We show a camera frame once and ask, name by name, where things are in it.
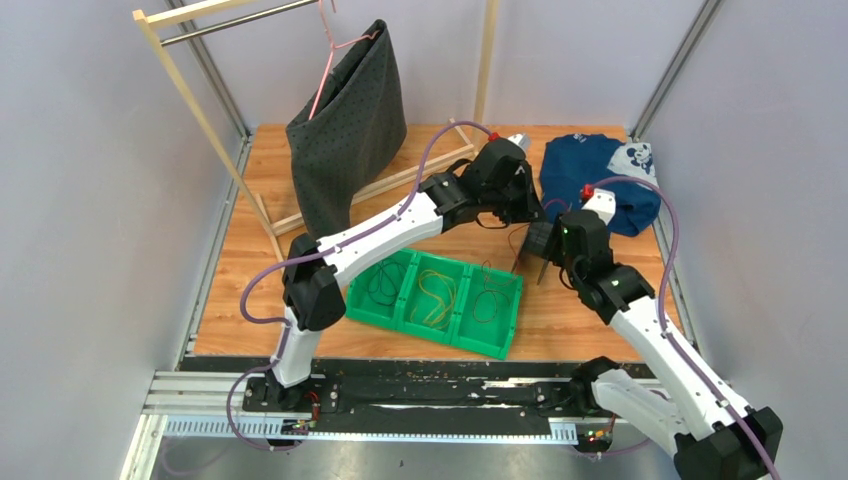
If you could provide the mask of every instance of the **clothing rack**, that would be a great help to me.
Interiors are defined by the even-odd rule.
[[[221,138],[215,132],[215,129],[209,122],[206,113],[203,111],[203,108],[197,101],[197,97],[194,95],[194,92],[191,90],[191,87],[189,87],[188,83],[185,81],[185,78],[180,72],[179,67],[177,67],[177,64],[174,62],[174,59],[171,57],[165,47],[175,45],[177,43],[184,42],[193,38],[202,37],[210,33],[219,32],[221,30],[236,27],[238,25],[244,25],[246,23],[250,23],[261,18],[276,15],[278,13],[288,12],[299,7],[316,3],[318,0],[294,1],[285,5],[268,8],[266,10],[262,10],[256,13],[251,13],[241,17],[233,18],[231,20],[216,23],[208,27],[194,29],[192,31],[183,30],[185,33],[174,37],[166,38],[164,40],[161,39],[156,33],[157,30],[160,30],[165,27],[178,25],[186,22],[192,22],[194,20],[211,15],[213,13],[223,12],[235,7],[253,3],[254,1],[256,0],[203,0],[198,3],[193,3],[191,5],[185,5],[179,8],[170,9],[150,16],[147,16],[141,10],[136,10],[133,12],[133,19],[135,20],[135,23],[138,25],[139,29],[141,29],[141,32],[144,34],[144,37],[145,39],[147,39],[148,43],[153,49],[153,52],[159,58],[159,61],[162,63],[162,67],[168,73],[168,76],[171,78],[171,81],[174,83],[174,86],[177,87],[177,90],[183,97],[183,101],[185,101],[189,110],[191,110],[192,114],[194,115],[194,118],[197,120],[197,123],[203,130],[203,133],[209,139],[209,143],[212,144],[212,148],[215,150],[215,153],[218,155],[219,159],[224,164],[224,167],[226,167],[227,172],[233,178],[233,181],[235,182],[238,189],[244,194],[245,200],[247,200],[248,204],[253,209],[254,213],[256,214],[256,217],[262,224],[262,228],[270,237],[271,244],[274,247],[275,255],[280,261],[282,261],[283,254],[280,250],[279,243],[277,242],[277,237],[279,235],[282,235],[283,233],[294,230],[295,228],[303,225],[303,217],[298,213],[297,215],[292,215],[276,222],[271,221],[267,211],[265,210],[265,205],[262,202],[262,198],[258,194],[251,193],[250,189],[247,187],[247,184],[244,182],[244,179],[242,178],[241,174],[235,166],[235,161],[233,157],[224,147]],[[492,60],[492,46],[494,44],[495,26],[497,23],[498,3],[499,0],[486,0],[483,38],[481,42],[480,66],[477,75],[477,94],[474,104],[474,121],[478,123],[482,123],[483,121],[483,111],[485,108],[486,92],[488,89],[489,82],[489,70],[491,67]],[[460,138],[462,138],[462,140],[465,142],[465,145],[456,150],[453,150],[444,155],[427,161],[424,170],[425,174],[441,170],[442,168],[449,166],[460,158],[472,154],[477,154],[476,145],[480,144],[480,137],[477,135],[478,132],[474,132],[472,134],[472,141],[472,139],[469,139],[461,128],[456,127],[456,131],[459,134]],[[383,192],[387,192],[393,188],[409,183],[415,178],[417,171],[418,167],[409,168],[384,179],[378,180],[370,185],[367,185],[359,192],[357,192],[356,195],[354,195],[353,203],[359,203],[363,200],[367,200]]]

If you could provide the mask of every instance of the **green tray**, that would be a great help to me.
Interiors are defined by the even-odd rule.
[[[353,280],[347,316],[503,360],[522,288],[520,276],[405,249]]]

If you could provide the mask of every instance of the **gray garment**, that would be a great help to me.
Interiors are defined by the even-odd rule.
[[[313,238],[350,228],[353,195],[373,182],[406,137],[400,78],[386,23],[365,32],[288,124],[297,203]]]

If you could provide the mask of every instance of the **wooden floor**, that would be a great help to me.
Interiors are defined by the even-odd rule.
[[[440,125],[410,126],[406,142],[382,176],[417,164],[424,145],[439,128]],[[533,144],[528,153],[528,160],[533,166],[535,177],[538,177],[542,164],[545,144],[554,137],[569,133],[604,133],[622,140],[625,138],[625,132],[620,127],[513,125],[496,126],[493,130],[502,136],[519,132],[530,134]],[[459,135],[451,132],[437,143],[432,155],[441,155],[462,145]],[[245,172],[245,180],[254,193],[262,195],[272,221],[297,213],[297,202],[291,185],[290,153],[283,125],[263,125],[259,128]],[[351,211],[351,220],[356,224],[388,208],[403,198],[409,188],[409,185],[404,185],[355,205]],[[489,260],[494,268],[508,271],[512,266],[513,254],[507,245],[506,236],[511,230],[512,228],[484,230],[476,224],[463,225],[439,237],[416,243],[411,248],[477,264]],[[301,227],[279,238],[284,254],[292,238],[303,231]],[[521,233],[513,237],[516,245],[523,238]],[[617,261],[636,267],[654,288],[658,287],[662,274],[662,259],[651,230],[636,238],[613,235],[611,243]],[[275,262],[268,236],[239,193],[197,335],[197,354],[271,354],[280,334],[280,326],[248,323],[239,314],[238,304],[239,296],[250,279]],[[536,278],[540,267],[541,260],[531,259],[518,269],[518,273],[524,276],[525,287],[509,360],[582,361],[599,355],[606,355],[618,361],[639,360],[636,352],[606,327],[593,312],[586,309],[574,292],[562,287],[555,269],[550,269],[542,284],[537,286]],[[248,303],[248,308],[254,316],[282,314],[280,279],[279,274],[270,275],[254,289]],[[677,312],[671,298],[668,302],[669,314],[676,322]],[[317,355],[359,358],[486,358],[346,318],[324,332]]]

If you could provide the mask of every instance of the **metal floor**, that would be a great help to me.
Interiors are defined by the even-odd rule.
[[[630,425],[616,425],[613,450],[644,438]],[[151,478],[298,480],[423,479],[676,479],[671,459],[656,445],[600,461],[576,457],[569,447],[550,445],[482,445],[446,443],[305,442],[290,452],[262,452],[233,439],[186,438],[167,444],[173,470],[202,466],[223,449],[226,453],[194,475],[169,475],[159,462]]]

